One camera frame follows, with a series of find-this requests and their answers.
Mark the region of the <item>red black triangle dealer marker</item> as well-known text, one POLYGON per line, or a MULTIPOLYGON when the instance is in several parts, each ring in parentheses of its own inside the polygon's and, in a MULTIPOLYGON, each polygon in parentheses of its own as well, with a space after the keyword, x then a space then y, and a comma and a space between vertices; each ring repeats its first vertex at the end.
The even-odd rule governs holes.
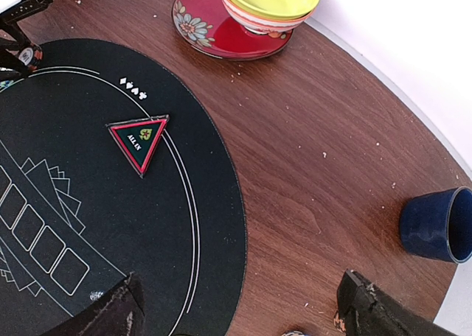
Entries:
POLYGON ((112 122, 106 125, 111 137, 140 178, 148 170, 170 116, 112 122))

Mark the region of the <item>brown chip stack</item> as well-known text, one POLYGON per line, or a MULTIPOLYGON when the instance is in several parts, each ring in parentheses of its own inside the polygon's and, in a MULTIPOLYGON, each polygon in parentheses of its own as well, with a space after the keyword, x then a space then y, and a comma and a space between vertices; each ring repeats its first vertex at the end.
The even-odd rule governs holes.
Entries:
POLYGON ((35 71, 43 60, 43 50, 39 45, 30 44, 19 51, 16 57, 28 68, 35 71))

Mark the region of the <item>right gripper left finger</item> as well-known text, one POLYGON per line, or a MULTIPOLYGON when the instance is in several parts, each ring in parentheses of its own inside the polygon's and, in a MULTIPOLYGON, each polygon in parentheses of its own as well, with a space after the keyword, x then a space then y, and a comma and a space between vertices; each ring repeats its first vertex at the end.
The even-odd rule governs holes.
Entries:
POLYGON ((128 274, 92 305, 45 332, 50 336, 143 335, 145 299, 142 283, 128 274))

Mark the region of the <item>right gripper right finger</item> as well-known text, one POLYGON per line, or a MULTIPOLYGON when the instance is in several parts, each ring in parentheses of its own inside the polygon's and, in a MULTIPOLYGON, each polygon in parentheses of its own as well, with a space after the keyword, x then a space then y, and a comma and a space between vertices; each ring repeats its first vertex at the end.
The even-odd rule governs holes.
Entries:
POLYGON ((414 314, 355 270, 344 272, 336 297, 333 323, 345 335, 452 334, 414 314))

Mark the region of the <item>white blue chip stack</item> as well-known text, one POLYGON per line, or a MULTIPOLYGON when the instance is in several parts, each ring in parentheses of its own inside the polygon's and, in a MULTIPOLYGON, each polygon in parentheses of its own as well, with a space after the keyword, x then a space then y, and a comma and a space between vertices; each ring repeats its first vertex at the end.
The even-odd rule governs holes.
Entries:
POLYGON ((290 330, 281 334, 281 336, 309 336, 300 330, 290 330))

